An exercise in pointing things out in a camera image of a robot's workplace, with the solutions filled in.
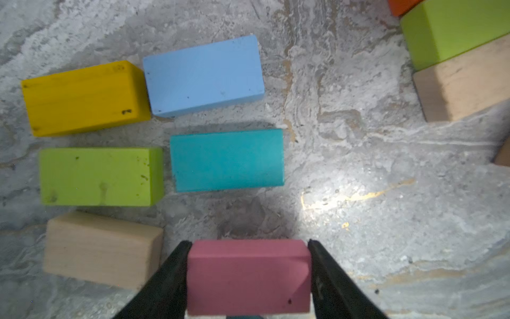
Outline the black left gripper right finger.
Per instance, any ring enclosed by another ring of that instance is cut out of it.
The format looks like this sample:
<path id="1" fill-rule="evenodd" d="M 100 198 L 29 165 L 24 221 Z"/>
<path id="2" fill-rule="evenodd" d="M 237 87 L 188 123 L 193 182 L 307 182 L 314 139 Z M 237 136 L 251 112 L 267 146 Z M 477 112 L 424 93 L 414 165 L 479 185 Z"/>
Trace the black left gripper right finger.
<path id="1" fill-rule="evenodd" d="M 309 240 L 308 249 L 316 318 L 387 319 L 319 241 Z"/>

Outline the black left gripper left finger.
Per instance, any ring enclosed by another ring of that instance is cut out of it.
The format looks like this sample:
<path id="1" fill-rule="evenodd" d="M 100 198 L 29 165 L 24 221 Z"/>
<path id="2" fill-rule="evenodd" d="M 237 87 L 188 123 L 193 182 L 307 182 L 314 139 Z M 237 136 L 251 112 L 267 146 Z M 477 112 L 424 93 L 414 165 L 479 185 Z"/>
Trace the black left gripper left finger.
<path id="1" fill-rule="evenodd" d="M 184 318 L 187 309 L 187 257 L 191 247 L 190 241 L 180 242 L 114 319 Z"/>

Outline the pink square block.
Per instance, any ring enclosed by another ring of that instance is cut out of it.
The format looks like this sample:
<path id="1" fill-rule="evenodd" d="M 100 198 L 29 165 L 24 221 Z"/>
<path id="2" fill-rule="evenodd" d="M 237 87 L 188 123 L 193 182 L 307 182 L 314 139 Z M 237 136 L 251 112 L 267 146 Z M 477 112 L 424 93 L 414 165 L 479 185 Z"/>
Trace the pink square block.
<path id="1" fill-rule="evenodd" d="M 302 240 L 202 240 L 187 257 L 191 316 L 307 313 L 312 258 Z"/>

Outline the natural wood slanted block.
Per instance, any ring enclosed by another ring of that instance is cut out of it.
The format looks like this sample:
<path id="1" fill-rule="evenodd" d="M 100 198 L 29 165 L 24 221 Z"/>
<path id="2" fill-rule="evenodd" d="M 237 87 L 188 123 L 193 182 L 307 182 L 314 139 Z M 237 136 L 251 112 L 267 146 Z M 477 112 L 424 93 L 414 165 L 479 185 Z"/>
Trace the natural wood slanted block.
<path id="1" fill-rule="evenodd" d="M 51 219 L 43 269 L 139 290 L 159 268 L 163 229 L 75 211 Z"/>

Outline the lime green block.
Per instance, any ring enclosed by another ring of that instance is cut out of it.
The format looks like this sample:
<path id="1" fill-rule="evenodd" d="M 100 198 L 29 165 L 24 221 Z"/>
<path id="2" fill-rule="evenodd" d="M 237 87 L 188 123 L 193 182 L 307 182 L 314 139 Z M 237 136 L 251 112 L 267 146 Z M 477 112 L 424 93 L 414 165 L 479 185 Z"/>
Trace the lime green block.
<path id="1" fill-rule="evenodd" d="M 39 153 L 45 205 L 150 207 L 164 196 L 161 148 L 48 148 Z"/>

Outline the teal rectangular block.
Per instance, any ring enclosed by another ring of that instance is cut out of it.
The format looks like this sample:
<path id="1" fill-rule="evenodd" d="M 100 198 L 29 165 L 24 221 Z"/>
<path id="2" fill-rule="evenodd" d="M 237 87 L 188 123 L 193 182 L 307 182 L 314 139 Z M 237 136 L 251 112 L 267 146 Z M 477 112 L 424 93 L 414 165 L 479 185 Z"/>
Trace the teal rectangular block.
<path id="1" fill-rule="evenodd" d="M 284 185 L 281 129 L 172 136 L 169 146 L 180 193 Z"/>

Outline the yellow square block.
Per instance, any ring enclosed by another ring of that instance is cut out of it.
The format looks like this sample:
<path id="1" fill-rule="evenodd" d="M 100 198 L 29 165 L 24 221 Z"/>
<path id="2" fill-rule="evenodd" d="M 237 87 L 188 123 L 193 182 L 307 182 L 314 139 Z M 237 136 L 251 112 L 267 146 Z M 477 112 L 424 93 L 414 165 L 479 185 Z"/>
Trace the yellow square block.
<path id="1" fill-rule="evenodd" d="M 143 71 L 129 61 L 21 81 L 34 136 L 102 130 L 151 118 Z"/>

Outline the light blue rectangular block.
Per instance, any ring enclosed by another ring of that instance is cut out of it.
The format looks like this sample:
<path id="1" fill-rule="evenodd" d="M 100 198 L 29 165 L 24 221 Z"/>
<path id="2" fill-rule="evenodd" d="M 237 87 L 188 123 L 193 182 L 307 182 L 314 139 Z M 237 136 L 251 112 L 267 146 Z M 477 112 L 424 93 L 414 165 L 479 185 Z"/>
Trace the light blue rectangular block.
<path id="1" fill-rule="evenodd" d="M 143 70 L 158 117 L 255 102 L 265 94 L 254 35 L 147 56 Z"/>

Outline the natural wood rectangular block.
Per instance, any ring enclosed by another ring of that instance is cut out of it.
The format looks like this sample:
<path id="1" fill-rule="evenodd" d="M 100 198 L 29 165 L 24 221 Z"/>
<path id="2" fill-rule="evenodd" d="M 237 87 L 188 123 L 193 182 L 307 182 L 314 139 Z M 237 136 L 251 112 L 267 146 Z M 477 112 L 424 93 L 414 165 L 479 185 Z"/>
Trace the natural wood rectangular block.
<path id="1" fill-rule="evenodd" d="M 413 75 L 427 122 L 454 122 L 509 100 L 509 35 Z"/>

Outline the green square block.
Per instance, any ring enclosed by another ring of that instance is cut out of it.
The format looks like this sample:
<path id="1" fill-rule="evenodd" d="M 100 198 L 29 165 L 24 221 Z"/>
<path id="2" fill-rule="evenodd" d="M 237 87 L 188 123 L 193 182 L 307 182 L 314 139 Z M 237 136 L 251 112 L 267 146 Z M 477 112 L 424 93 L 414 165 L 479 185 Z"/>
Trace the green square block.
<path id="1" fill-rule="evenodd" d="M 509 2 L 423 1 L 400 24 L 420 71 L 508 34 Z"/>

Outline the orange rectangular block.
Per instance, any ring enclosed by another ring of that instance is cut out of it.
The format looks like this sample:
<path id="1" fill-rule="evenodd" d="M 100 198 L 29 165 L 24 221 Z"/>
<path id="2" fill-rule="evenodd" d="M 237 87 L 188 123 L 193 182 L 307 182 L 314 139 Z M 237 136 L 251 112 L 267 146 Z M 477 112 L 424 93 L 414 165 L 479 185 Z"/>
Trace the orange rectangular block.
<path id="1" fill-rule="evenodd" d="M 422 0 L 388 0 L 390 12 L 395 17 L 402 17 L 415 6 L 420 4 Z"/>

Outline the natural wood triangle block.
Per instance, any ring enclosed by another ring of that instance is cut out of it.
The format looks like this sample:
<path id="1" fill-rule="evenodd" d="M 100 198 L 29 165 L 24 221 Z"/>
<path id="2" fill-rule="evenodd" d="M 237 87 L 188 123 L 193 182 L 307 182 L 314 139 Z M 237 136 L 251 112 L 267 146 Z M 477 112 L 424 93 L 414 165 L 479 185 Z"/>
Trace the natural wood triangle block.
<path id="1" fill-rule="evenodd" d="M 503 143 L 493 163 L 497 166 L 510 167 L 510 137 Z"/>

